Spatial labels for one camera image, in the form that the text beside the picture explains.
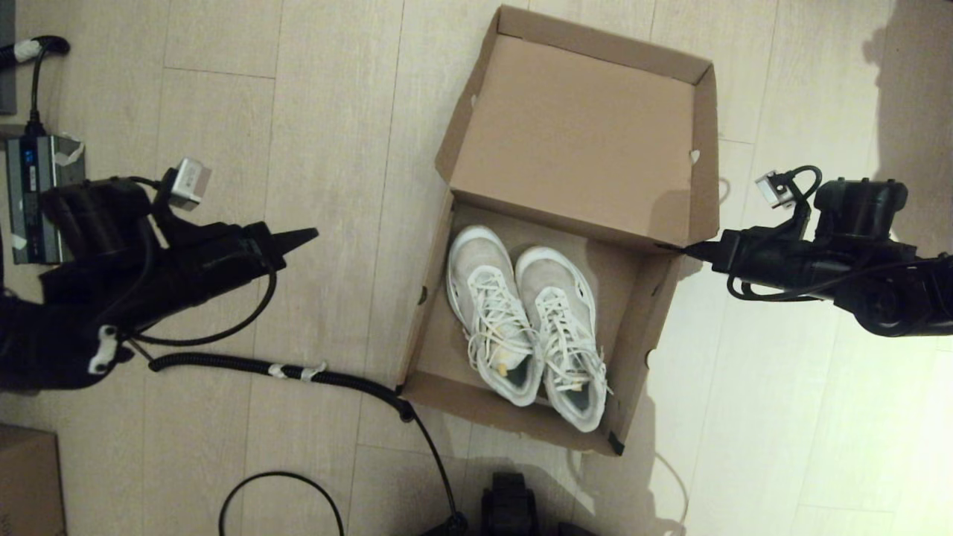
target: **white shoelace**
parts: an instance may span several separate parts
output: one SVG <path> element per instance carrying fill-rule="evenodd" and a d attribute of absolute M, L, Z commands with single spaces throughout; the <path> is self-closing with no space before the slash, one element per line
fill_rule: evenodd
<path fill-rule="evenodd" d="M 581 391 L 590 381 L 598 381 L 606 386 L 605 361 L 593 346 L 585 344 L 585 339 L 593 337 L 586 326 L 573 316 L 569 301 L 562 293 L 550 292 L 542 300 L 540 311 L 542 329 L 540 335 L 546 338 L 543 359 L 546 366 L 556 373 L 557 391 Z M 590 370 L 598 372 L 595 377 Z"/>
<path fill-rule="evenodd" d="M 515 354 L 531 355 L 533 347 L 520 344 L 516 335 L 529 334 L 532 337 L 533 329 L 522 312 L 522 305 L 513 299 L 506 288 L 506 281 L 501 274 L 484 274 L 474 281 L 476 298 L 474 307 L 474 329 L 471 333 L 466 330 L 467 354 L 470 356 L 470 366 L 477 369 L 479 350 L 483 350 L 483 361 L 493 366 L 493 358 L 501 348 Z"/>

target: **shoe insole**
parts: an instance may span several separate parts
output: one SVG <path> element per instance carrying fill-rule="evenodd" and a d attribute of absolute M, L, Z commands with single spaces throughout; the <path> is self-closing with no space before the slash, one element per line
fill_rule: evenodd
<path fill-rule="evenodd" d="M 563 391 L 563 394 L 566 395 L 566 398 L 569 399 L 569 402 L 572 402 L 573 405 L 579 408 L 579 411 L 585 411 L 589 409 L 589 385 L 583 385 L 581 391 Z"/>
<path fill-rule="evenodd" d="M 517 387 L 522 387 L 526 383 L 529 374 L 530 359 L 532 356 L 526 356 L 526 359 L 519 362 L 517 368 L 511 368 L 506 371 L 506 380 Z"/>

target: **power supply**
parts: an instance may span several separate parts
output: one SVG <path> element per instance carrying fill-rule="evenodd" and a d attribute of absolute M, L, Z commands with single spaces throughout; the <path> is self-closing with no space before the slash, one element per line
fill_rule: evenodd
<path fill-rule="evenodd" d="M 71 259 L 59 232 L 40 210 L 40 194 L 86 178 L 82 142 L 58 135 L 7 140 L 10 232 L 16 264 L 58 264 Z"/>

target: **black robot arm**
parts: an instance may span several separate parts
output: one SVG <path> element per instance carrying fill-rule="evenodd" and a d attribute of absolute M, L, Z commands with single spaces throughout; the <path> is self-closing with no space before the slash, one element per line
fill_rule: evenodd
<path fill-rule="evenodd" d="M 251 323 L 274 292 L 284 256 L 317 230 L 273 235 L 261 221 L 198 226 L 173 214 L 171 204 L 191 209 L 201 201 L 208 178 L 209 170 L 186 158 L 161 181 L 114 177 L 41 195 L 73 260 L 40 276 L 42 305 L 0 297 L 0 388 L 92 385 L 132 356 L 124 340 L 149 341 L 142 332 L 162 319 L 269 276 L 266 299 L 246 321 L 183 342 L 224 338 Z M 156 189 L 154 201 L 140 184 Z"/>
<path fill-rule="evenodd" d="M 815 175 L 815 182 L 802 194 L 794 178 L 806 172 Z M 906 203 L 900 182 L 841 178 L 821 185 L 821 170 L 803 166 L 765 175 L 758 186 L 775 207 L 793 206 L 791 218 L 773 228 L 725 230 L 720 240 L 685 249 L 727 274 L 732 296 L 831 300 L 867 331 L 886 337 L 953 334 L 951 258 L 918 258 L 916 246 L 890 239 L 894 215 Z M 814 240 L 807 241 L 811 195 L 821 215 Z M 758 294 L 752 284 L 781 292 Z"/>

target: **cardboard box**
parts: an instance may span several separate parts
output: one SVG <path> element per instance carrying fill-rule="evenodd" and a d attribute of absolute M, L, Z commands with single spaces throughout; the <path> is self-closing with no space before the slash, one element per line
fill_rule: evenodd
<path fill-rule="evenodd" d="M 0 534 L 66 534 L 55 435 L 0 424 Z"/>
<path fill-rule="evenodd" d="M 436 158 L 449 190 L 402 395 L 474 423 L 621 455 L 678 280 L 680 255 L 664 246 L 719 228 L 717 125 L 711 62 L 500 8 Z M 470 368 L 444 270 L 450 238 L 473 223 L 496 231 L 513 259 L 547 245 L 589 280 L 615 392 L 596 432 L 578 432 L 544 399 L 511 405 Z"/>

